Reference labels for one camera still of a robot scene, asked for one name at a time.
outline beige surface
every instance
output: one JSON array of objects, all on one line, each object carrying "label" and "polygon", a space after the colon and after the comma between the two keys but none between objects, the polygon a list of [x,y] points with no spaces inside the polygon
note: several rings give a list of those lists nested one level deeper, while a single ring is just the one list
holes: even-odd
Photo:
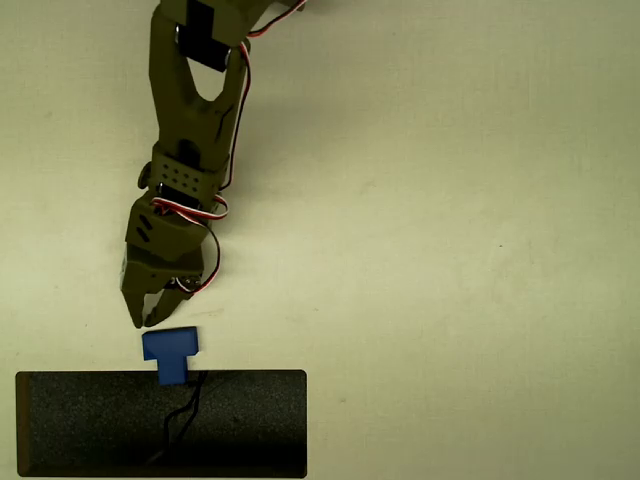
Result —
[{"label": "beige surface", "polygon": [[[118,290],[155,0],[0,2],[13,376],[151,369]],[[640,477],[640,3],[313,0],[255,42],[195,368],[304,368],[309,479]]]}]

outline black mat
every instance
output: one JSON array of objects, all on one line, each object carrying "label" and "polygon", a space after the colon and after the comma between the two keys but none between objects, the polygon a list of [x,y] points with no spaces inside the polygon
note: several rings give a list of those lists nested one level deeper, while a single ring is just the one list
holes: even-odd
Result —
[{"label": "black mat", "polygon": [[[155,459],[165,417],[187,404],[193,384],[160,387],[154,372],[21,372],[16,388],[23,476],[306,474],[303,371],[209,372],[194,422]],[[172,437],[189,414],[171,422]]]}]

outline olive green bracket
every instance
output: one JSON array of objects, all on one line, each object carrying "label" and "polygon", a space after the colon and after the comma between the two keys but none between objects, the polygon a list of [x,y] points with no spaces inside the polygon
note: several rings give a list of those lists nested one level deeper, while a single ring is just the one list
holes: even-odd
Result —
[{"label": "olive green bracket", "polygon": [[[187,17],[194,2],[198,8],[212,9],[207,10],[212,12],[212,28],[208,32],[206,27],[205,37],[210,35],[224,54],[219,62],[225,69],[224,86],[213,101],[198,94],[188,59],[178,45],[180,29],[192,28]],[[121,278],[121,290],[137,328],[157,325],[192,297],[178,288],[178,280],[195,286],[201,281],[201,245],[207,230],[160,210],[152,200],[168,198],[208,212],[216,208],[215,196],[229,167],[247,69],[239,45],[244,42],[250,48],[247,34],[271,3],[273,0],[161,0],[153,13],[149,79],[159,138],[151,161],[138,178],[138,186],[146,191],[131,208]],[[295,5],[296,0],[281,3]],[[146,296],[158,293],[157,305],[145,317]]]}]

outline robotic arm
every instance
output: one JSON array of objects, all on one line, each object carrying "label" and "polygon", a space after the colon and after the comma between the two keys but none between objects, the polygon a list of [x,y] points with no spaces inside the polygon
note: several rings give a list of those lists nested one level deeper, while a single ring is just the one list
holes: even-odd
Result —
[{"label": "robotic arm", "polygon": [[[220,192],[231,183],[237,126],[250,86],[247,36],[273,0],[161,0],[151,21],[149,78],[160,127],[151,161],[138,179],[145,193],[133,204],[121,290],[136,328],[168,318],[215,277],[202,280],[201,244],[208,220],[226,215]],[[290,10],[305,1],[281,0]],[[187,59],[225,73],[213,101],[197,92]],[[147,294],[162,291],[143,317]]]}]

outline blue block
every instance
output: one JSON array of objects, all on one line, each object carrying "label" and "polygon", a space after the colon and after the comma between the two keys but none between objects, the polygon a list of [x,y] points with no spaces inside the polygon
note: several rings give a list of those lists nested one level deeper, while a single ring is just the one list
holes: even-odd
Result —
[{"label": "blue block", "polygon": [[142,335],[145,360],[157,360],[160,385],[187,382],[187,357],[198,353],[196,327],[160,330]]}]

